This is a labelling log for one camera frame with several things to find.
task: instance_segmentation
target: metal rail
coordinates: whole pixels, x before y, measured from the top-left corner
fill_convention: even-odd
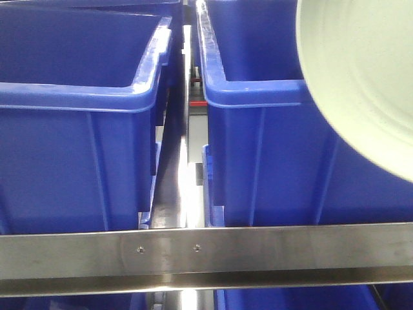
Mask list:
[[[179,184],[182,184],[182,178],[186,176],[185,172],[188,169],[190,35],[191,26],[184,26],[181,65],[183,72],[176,72],[182,75],[180,80],[183,82],[182,85],[170,89],[151,212],[151,229],[177,228],[186,225],[183,200],[185,193]],[[152,307],[157,302],[164,310],[182,308],[182,295],[179,291],[148,293],[146,297],[147,301],[152,303]]]
[[[0,295],[413,281],[413,223],[0,237]]]

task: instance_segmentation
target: stainless steel bar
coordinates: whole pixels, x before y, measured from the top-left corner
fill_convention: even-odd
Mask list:
[[[184,26],[182,31],[183,72],[180,73],[182,73],[183,82],[170,92],[170,104],[166,112],[163,147],[152,206],[151,229],[185,227],[186,224],[185,208],[182,206],[185,193],[179,185],[185,177],[183,171],[188,169],[191,26]],[[150,294],[147,297],[148,301],[153,299]],[[162,298],[162,309],[181,309],[180,297],[179,291],[166,292]]]
[[[204,115],[208,114],[207,107],[190,107],[189,108],[189,115]]]
[[[413,282],[413,223],[0,236],[0,295]]]

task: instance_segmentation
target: blue storage crate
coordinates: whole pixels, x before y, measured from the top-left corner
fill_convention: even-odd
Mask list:
[[[367,286],[234,289],[217,310],[379,310]]]
[[[137,228],[150,207],[169,24],[0,5],[2,233]]]
[[[156,125],[163,125],[163,113],[166,107],[168,87],[180,86],[182,71],[182,0],[15,0],[5,1],[17,5],[40,5],[66,8],[89,8],[115,12],[129,12],[138,14],[153,14],[171,16],[172,29],[171,49],[173,51],[168,68],[163,71],[158,86],[156,102]]]
[[[1,310],[145,310],[145,294],[0,298]]]
[[[213,205],[211,199],[212,160],[207,145],[203,149],[205,226],[224,227],[223,207]],[[217,290],[214,291],[214,302],[215,310],[379,310],[366,285]]]
[[[413,220],[413,184],[351,149],[303,80],[295,0],[197,3],[213,205],[228,226]]]
[[[389,309],[413,309],[413,283],[381,285],[381,288],[381,296]]]

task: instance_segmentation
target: screw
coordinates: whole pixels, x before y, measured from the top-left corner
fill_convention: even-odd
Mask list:
[[[201,246],[199,244],[195,244],[194,248],[196,253],[198,253],[201,250]]]
[[[136,249],[136,252],[138,252],[139,254],[143,254],[143,253],[145,253],[145,248],[144,247],[138,247]]]

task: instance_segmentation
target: metal shelf frame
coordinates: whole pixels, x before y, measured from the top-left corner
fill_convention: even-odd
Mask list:
[[[0,296],[413,282],[413,223],[187,229],[190,39],[147,231],[0,236]]]

